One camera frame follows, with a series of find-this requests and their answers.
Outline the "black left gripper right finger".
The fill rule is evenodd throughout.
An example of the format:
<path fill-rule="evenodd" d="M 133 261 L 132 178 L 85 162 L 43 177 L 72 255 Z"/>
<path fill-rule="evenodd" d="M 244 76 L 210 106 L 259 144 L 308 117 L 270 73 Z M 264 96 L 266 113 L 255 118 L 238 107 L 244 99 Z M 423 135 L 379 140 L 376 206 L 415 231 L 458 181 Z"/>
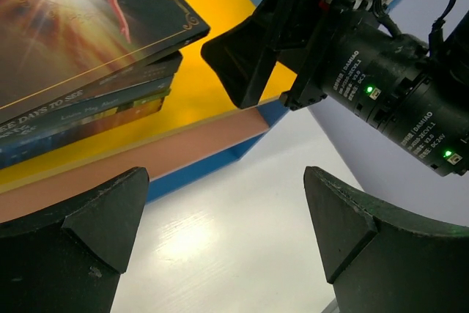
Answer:
<path fill-rule="evenodd" d="M 305 169 L 328 312 L 466 312 L 468 228 L 420 216 Z"/>

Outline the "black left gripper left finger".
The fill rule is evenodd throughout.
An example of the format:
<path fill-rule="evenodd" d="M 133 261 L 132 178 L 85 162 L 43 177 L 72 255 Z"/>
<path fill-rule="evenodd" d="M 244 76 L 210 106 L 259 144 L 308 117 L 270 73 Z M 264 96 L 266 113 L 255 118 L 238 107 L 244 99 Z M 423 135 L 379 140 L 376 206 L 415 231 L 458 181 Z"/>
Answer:
<path fill-rule="evenodd" d="M 135 167 L 1 224 L 2 312 L 109 312 L 147 200 Z"/>

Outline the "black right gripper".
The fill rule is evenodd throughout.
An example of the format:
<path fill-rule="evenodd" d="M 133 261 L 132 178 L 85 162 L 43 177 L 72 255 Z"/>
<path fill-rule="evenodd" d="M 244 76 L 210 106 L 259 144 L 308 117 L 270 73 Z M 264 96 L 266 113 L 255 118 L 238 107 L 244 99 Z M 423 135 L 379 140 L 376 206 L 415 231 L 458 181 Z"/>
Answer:
<path fill-rule="evenodd" d="M 363 10 L 330 11 L 283 104 L 330 97 L 441 176 L 468 171 L 468 19 L 429 48 L 380 31 Z"/>

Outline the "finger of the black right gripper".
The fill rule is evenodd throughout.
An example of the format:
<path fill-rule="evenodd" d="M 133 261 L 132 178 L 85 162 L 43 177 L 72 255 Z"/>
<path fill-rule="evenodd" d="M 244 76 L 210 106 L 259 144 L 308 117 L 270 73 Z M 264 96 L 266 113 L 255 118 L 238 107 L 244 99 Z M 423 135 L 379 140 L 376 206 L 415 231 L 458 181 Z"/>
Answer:
<path fill-rule="evenodd" d="M 290 109 L 318 103 L 326 94 L 315 78 L 333 31 L 327 23 L 332 0 L 261 0 L 254 12 L 201 50 L 234 105 L 260 101 L 274 67 L 282 63 L 296 75 L 281 94 Z"/>

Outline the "Edward Tulane book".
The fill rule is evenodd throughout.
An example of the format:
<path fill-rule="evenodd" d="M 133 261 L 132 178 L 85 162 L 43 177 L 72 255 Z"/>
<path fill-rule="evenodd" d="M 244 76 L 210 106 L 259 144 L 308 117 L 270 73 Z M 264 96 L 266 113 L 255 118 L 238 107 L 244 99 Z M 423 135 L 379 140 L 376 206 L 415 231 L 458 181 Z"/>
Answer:
<path fill-rule="evenodd" d="M 64 98 L 65 103 L 72 103 L 94 98 L 132 86 L 146 83 L 176 73 L 182 62 L 182 54 L 176 51 L 166 57 L 145 65 L 134 65 L 90 83 Z"/>

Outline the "Three Days to See book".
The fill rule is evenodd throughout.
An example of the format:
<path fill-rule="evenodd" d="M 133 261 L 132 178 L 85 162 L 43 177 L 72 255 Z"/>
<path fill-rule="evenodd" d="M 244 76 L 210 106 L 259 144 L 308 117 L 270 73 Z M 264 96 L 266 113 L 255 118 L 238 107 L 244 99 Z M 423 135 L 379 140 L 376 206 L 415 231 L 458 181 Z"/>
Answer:
<path fill-rule="evenodd" d="M 209 30 L 185 0 L 1 0 L 1 124 Z"/>

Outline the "A Tale of Two Cities book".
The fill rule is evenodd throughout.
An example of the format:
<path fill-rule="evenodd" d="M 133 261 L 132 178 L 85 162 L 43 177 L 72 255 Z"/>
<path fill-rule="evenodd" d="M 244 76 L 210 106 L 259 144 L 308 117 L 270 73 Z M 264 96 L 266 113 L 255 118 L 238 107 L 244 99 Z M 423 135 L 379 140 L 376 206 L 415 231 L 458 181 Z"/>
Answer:
<path fill-rule="evenodd" d="M 13 124 L 8 123 L 1 126 L 1 143 L 56 128 L 62 124 L 100 113 L 153 92 L 165 92 L 169 88 L 171 80 L 171 76 L 167 76 L 107 95 L 82 100 L 57 110 L 45 112 L 42 115 L 34 117 L 32 115 L 23 115 L 17 118 Z"/>

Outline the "blue and yellow bookshelf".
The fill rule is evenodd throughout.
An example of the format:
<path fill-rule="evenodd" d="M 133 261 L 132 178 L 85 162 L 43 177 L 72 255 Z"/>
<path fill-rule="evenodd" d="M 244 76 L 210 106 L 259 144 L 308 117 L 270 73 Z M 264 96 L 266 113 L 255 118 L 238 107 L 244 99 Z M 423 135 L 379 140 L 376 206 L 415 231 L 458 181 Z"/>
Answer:
<path fill-rule="evenodd" d="M 238 110 L 200 56 L 201 44 L 184 48 L 171 94 L 154 114 L 82 139 L 1 171 L 1 220 L 49 207 L 136 166 L 147 170 L 152 196 L 167 194 L 217 169 L 221 156 L 243 154 L 281 119 L 278 96 L 294 74 L 276 65 L 257 108 Z"/>

